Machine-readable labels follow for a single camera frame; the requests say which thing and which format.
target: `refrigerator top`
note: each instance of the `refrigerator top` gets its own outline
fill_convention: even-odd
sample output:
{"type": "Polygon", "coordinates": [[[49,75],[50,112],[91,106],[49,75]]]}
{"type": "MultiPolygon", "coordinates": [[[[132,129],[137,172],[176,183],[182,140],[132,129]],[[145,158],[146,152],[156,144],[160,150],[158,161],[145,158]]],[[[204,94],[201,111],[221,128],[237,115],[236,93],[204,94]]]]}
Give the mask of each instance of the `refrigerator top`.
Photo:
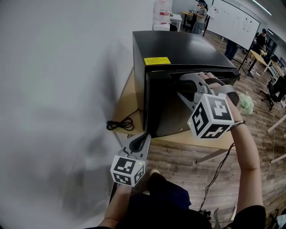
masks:
{"type": "Polygon", "coordinates": [[[190,68],[195,65],[236,69],[224,54],[201,35],[173,31],[135,31],[133,37],[143,59],[168,57],[171,65],[178,65],[177,69],[186,68],[186,65],[190,68]]]}

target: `black mini fridge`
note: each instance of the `black mini fridge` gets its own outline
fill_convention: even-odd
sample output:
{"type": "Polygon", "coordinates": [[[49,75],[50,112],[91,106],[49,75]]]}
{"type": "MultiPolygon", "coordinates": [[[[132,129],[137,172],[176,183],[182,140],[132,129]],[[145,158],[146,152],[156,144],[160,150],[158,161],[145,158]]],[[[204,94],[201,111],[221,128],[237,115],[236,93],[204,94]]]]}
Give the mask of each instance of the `black mini fridge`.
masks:
{"type": "Polygon", "coordinates": [[[203,36],[172,31],[133,32],[135,90],[143,128],[152,137],[189,130],[192,112],[177,91],[193,91],[181,85],[180,76],[211,72],[225,84],[234,85],[240,72],[203,36]],[[167,57],[170,64],[146,65],[145,58],[167,57]]]}

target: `black and white marker cube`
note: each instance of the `black and white marker cube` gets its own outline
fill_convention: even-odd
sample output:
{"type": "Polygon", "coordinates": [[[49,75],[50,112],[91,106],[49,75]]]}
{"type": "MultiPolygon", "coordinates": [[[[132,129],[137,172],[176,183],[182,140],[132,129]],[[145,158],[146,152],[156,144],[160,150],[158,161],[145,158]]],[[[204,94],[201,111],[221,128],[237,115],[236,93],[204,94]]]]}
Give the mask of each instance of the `black and white marker cube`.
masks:
{"type": "Polygon", "coordinates": [[[110,172],[114,182],[134,187],[145,174],[145,161],[115,155],[110,172]]]}
{"type": "Polygon", "coordinates": [[[218,139],[233,123],[226,95],[222,93],[203,94],[188,120],[193,135],[202,139],[218,139]]]}

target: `chair base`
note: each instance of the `chair base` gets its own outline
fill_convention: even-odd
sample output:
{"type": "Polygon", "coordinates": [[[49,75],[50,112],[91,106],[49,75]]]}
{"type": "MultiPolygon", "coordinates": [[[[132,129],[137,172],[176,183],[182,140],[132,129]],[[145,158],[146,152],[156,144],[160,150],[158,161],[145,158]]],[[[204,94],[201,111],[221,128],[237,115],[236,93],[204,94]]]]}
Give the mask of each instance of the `chair base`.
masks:
{"type": "Polygon", "coordinates": [[[269,94],[265,93],[265,92],[262,91],[262,90],[260,90],[260,93],[263,93],[263,94],[265,95],[265,97],[266,97],[265,99],[261,99],[261,101],[267,100],[267,101],[269,102],[269,105],[270,105],[269,110],[272,110],[272,107],[274,106],[274,103],[273,103],[273,101],[272,101],[272,99],[271,99],[271,96],[270,96],[269,94]]]}

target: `whiteboard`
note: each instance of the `whiteboard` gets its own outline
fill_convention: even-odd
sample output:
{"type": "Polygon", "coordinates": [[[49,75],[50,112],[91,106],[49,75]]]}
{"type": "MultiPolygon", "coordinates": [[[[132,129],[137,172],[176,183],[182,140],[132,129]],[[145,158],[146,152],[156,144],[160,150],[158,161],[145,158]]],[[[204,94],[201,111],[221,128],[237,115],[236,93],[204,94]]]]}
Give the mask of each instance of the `whiteboard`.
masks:
{"type": "Polygon", "coordinates": [[[219,9],[215,18],[210,18],[207,30],[221,35],[245,49],[249,49],[260,22],[241,9],[222,0],[214,0],[219,9]]]}

